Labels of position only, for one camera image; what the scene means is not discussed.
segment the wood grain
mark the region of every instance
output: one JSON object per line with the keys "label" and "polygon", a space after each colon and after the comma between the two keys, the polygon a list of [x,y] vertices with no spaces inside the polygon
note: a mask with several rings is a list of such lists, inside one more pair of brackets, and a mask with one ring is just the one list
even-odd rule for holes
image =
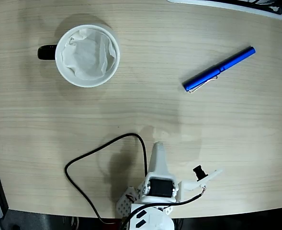
{"label": "wood grain", "polygon": [[[118,33],[122,56],[110,81],[83,89],[36,52],[93,22]],[[184,80],[248,45],[255,55],[184,91]],[[282,207],[282,21],[165,0],[0,0],[0,178],[10,208],[94,217],[64,165],[127,132],[144,138],[148,157],[163,141],[178,180],[194,179],[198,164],[224,169],[172,217]],[[122,192],[144,178],[141,146],[119,141],[69,173],[114,217]]]}

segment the black wire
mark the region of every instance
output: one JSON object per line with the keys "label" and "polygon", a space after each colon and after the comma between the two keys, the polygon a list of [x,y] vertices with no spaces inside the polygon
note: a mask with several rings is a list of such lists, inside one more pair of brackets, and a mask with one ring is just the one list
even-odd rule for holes
{"label": "black wire", "polygon": [[139,141],[141,142],[142,144],[142,149],[143,149],[143,155],[144,155],[144,171],[145,171],[145,176],[147,175],[147,157],[146,157],[146,148],[145,148],[145,144],[144,144],[144,141],[142,140],[142,138],[136,134],[136,133],[127,133],[127,134],[124,134],[124,135],[121,135],[117,138],[114,138],[113,140],[110,140],[109,142],[105,143],[104,145],[88,152],[88,153],[85,153],[75,159],[72,159],[69,163],[66,164],[66,166],[64,167],[64,173],[65,173],[65,176],[67,177],[67,179],[69,180],[69,182],[81,193],[81,195],[83,195],[83,197],[87,200],[87,202],[91,205],[93,211],[95,212],[97,218],[104,224],[115,224],[115,223],[106,223],[102,220],[102,218],[100,217],[96,207],[94,206],[94,204],[92,203],[92,201],[90,200],[90,198],[82,191],[81,188],[78,187],[78,185],[70,178],[69,174],[68,174],[68,167],[72,164],[72,163],[75,163],[76,161],[79,161],[87,156],[90,156],[102,149],[104,149],[105,147],[113,144],[114,142],[120,140],[120,139],[123,139],[125,137],[130,137],[130,136],[134,136],[136,138],[139,139]]}
{"label": "black wire", "polygon": [[260,1],[260,0],[255,0],[255,1],[252,2],[252,4],[256,4],[258,1]]}
{"label": "black wire", "polygon": [[183,221],[184,221],[184,219],[180,219],[180,223],[179,223],[179,226],[178,226],[178,230],[181,230],[181,229],[182,229]]}
{"label": "black wire", "polygon": [[179,206],[179,205],[185,205],[185,204],[188,204],[188,203],[190,203],[190,202],[200,198],[203,195],[204,192],[205,192],[205,188],[203,189],[202,193],[192,197],[189,200],[178,202],[178,203],[151,203],[151,204],[146,204],[146,205],[140,206],[137,209],[135,209],[132,213],[130,213],[129,216],[125,219],[125,221],[123,222],[123,224],[121,226],[121,230],[125,229],[125,226],[128,224],[128,222],[132,219],[132,217],[134,215],[136,215],[139,211],[141,211],[141,210],[143,210],[145,208],[153,207],[153,206]]}

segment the pen clip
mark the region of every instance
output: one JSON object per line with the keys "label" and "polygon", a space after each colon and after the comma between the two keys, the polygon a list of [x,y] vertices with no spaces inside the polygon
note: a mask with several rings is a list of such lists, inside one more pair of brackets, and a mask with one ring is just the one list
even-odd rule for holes
{"label": "pen clip", "polygon": [[202,83],[202,84],[200,84],[199,86],[197,86],[196,88],[189,90],[189,92],[190,92],[190,93],[195,92],[196,90],[198,90],[200,87],[202,87],[202,86],[205,85],[206,83],[208,83],[208,82],[210,82],[210,81],[212,81],[212,80],[216,80],[216,79],[217,79],[217,76],[212,77],[212,78],[206,80],[204,83]]}

